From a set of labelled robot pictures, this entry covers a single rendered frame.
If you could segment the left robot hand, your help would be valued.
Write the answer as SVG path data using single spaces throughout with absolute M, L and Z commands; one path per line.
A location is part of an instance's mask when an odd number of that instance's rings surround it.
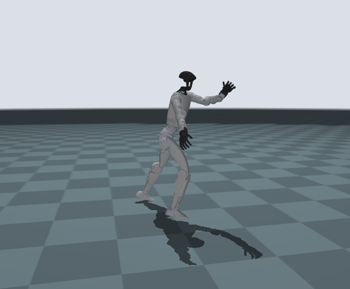
M 233 89 L 235 89 L 236 87 L 234 86 L 234 84 L 230 83 L 228 84 L 229 81 L 227 81 L 227 84 L 225 85 L 223 82 L 223 89 L 220 91 L 220 93 L 222 93 L 223 95 L 225 95 L 225 97 L 228 95 L 229 92 L 231 92 Z M 232 84 L 232 85 L 231 85 Z M 231 85 L 231 86 L 230 86 Z M 234 87 L 233 87 L 234 86 Z M 233 87 L 233 88 L 232 88 Z M 219 95 L 220 95 L 219 93 Z M 224 97 L 224 98 L 225 98 Z

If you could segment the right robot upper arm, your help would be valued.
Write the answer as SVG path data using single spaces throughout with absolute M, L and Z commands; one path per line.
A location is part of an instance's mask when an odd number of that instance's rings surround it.
M 184 117 L 186 117 L 186 112 L 183 111 L 183 110 L 182 110 L 182 107 L 181 107 L 181 102 L 182 102 L 182 100 L 181 100 L 181 98 L 180 98 L 179 95 L 173 96 L 173 97 L 170 99 L 170 102 L 171 102 L 171 104 L 173 105 L 173 110 L 174 110 L 175 114 L 176 114 L 176 111 L 177 111 L 178 109 L 181 109 L 181 115 L 183 115 Z

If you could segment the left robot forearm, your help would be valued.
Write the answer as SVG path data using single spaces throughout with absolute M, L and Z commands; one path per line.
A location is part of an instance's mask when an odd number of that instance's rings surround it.
M 209 101 L 211 104 L 215 104 L 216 102 L 221 102 L 224 99 L 225 95 L 223 95 L 222 93 L 220 93 L 220 95 L 216 95 L 216 96 L 210 96 Z

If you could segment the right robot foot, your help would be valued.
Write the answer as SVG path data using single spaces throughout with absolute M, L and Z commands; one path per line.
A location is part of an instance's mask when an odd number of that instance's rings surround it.
M 172 210 L 173 210 L 173 208 L 172 208 Z M 171 210 L 171 208 L 168 208 L 165 212 L 165 215 L 177 217 L 180 219 L 189 219 L 189 216 L 185 215 L 184 213 L 182 213 L 178 209 L 176 211 L 172 211 L 172 210 Z

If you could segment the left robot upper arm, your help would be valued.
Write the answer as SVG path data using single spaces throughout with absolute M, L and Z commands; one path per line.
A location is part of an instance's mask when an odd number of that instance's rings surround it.
M 196 102 L 198 104 L 202 104 L 202 105 L 209 105 L 210 101 L 209 101 L 209 96 L 206 96 L 204 99 L 199 96 L 199 95 L 195 95 L 193 92 L 187 92 L 191 95 L 191 102 Z

